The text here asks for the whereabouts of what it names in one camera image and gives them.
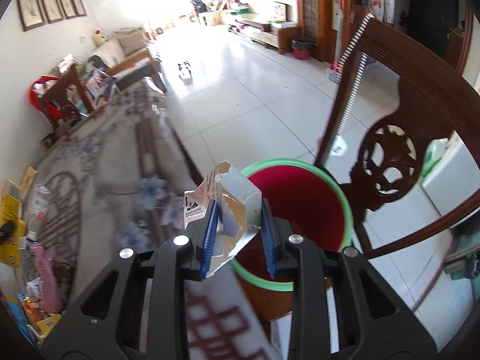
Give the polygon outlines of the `torn white carton piece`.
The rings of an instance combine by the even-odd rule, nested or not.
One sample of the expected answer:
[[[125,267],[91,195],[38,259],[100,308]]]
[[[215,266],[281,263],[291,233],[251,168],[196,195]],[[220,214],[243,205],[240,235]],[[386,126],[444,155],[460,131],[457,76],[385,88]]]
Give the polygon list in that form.
[[[219,219],[206,278],[236,258],[260,230],[262,192],[230,162],[218,163],[197,189],[184,193],[185,230],[205,216],[210,200],[218,202]]]

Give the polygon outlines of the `small red trash basket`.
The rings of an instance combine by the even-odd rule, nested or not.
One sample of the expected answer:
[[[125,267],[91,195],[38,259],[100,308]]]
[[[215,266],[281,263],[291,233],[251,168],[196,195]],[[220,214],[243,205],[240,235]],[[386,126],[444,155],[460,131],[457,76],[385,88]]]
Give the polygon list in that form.
[[[315,40],[311,37],[294,37],[291,40],[291,48],[294,56],[300,60],[310,59]]]

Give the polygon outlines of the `red bin green rim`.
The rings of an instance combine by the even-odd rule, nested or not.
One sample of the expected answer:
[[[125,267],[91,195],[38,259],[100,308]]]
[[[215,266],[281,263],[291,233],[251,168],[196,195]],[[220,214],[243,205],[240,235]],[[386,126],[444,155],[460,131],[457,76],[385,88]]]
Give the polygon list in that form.
[[[272,215],[289,222],[292,235],[303,242],[334,253],[352,241],[353,213],[345,193],[328,172],[293,158],[275,158],[245,167],[242,174],[268,200]],[[267,271],[261,228],[231,262],[240,278],[260,289],[291,292],[299,271],[299,248],[286,247],[296,258],[292,278],[271,278]]]

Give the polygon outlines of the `patterned floral tablecloth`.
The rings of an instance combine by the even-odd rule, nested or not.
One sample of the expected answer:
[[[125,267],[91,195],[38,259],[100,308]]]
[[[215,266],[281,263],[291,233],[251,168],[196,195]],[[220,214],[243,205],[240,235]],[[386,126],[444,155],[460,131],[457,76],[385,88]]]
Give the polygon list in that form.
[[[34,231],[55,262],[64,308],[121,250],[154,250],[182,232],[183,195],[195,188],[164,93],[149,78],[54,144],[35,183],[49,190]],[[228,267],[185,284],[185,311],[192,359],[279,358]]]

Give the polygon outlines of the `carved wooden chair near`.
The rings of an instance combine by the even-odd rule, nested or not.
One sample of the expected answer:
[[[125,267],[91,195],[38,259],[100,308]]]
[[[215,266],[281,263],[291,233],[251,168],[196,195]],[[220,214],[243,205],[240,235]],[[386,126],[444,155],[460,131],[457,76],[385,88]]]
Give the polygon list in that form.
[[[315,158],[326,165],[360,87],[366,59],[396,73],[399,105],[364,135],[350,180],[342,184],[353,215],[352,228],[366,258],[406,249],[459,223],[479,208],[475,188],[457,207],[416,232],[378,248],[364,228],[365,216],[406,196],[422,172],[432,141],[457,133],[474,160],[479,159],[479,94],[452,67],[411,37],[375,19],[366,7],[353,13],[351,41],[340,62],[342,73],[334,105]]]

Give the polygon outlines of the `wooden chair far end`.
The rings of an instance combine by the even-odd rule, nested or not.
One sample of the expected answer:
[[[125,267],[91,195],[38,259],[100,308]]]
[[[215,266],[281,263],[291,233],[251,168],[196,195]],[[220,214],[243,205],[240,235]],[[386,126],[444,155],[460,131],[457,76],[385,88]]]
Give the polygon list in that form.
[[[87,114],[92,113],[95,108],[86,95],[85,87],[80,82],[77,74],[77,66],[73,63],[65,74],[56,81],[39,99],[38,104],[43,116],[49,121],[52,130],[59,127],[59,120],[81,120],[81,113],[77,105],[68,99],[68,88],[73,86],[80,97],[80,102],[87,110]],[[55,119],[48,109],[53,103],[59,106],[60,117]]]

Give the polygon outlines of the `wooden sofa with cushions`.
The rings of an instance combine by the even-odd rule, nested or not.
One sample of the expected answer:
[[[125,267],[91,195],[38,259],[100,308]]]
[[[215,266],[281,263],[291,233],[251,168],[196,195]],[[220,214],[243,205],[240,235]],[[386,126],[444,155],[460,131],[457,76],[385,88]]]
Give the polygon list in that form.
[[[112,32],[89,56],[88,62],[112,77],[120,91],[149,77],[166,93],[160,55],[149,40],[143,27],[121,28]]]

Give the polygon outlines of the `yellow box on table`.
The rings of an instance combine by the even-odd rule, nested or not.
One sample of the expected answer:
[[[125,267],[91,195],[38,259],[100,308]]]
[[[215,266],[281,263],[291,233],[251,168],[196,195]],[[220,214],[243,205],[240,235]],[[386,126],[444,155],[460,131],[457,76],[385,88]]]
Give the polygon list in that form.
[[[21,187],[7,180],[1,190],[1,263],[12,268],[21,266],[19,244],[25,233],[20,195]]]

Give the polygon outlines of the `low TV cabinet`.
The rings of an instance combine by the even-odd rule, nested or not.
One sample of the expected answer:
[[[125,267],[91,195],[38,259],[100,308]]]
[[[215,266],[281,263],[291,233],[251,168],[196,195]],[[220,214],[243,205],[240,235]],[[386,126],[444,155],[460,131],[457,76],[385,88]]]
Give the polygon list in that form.
[[[272,22],[253,13],[230,15],[226,21],[230,32],[277,49],[280,55],[292,51],[291,41],[302,35],[301,27],[294,22]]]

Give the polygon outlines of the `red bag on chair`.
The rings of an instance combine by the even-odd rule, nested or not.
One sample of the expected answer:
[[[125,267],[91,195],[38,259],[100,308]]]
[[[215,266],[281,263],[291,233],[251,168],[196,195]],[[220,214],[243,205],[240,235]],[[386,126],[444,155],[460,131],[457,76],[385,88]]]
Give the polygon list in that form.
[[[56,76],[41,76],[30,86],[28,99],[56,130],[63,119],[61,103],[66,99],[63,81]]]

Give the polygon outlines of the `four framed wall pictures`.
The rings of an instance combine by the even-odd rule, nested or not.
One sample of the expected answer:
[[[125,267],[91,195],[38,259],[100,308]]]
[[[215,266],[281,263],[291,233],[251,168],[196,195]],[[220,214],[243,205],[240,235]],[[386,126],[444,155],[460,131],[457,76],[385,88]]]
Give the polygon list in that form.
[[[87,16],[83,0],[16,0],[22,30]]]

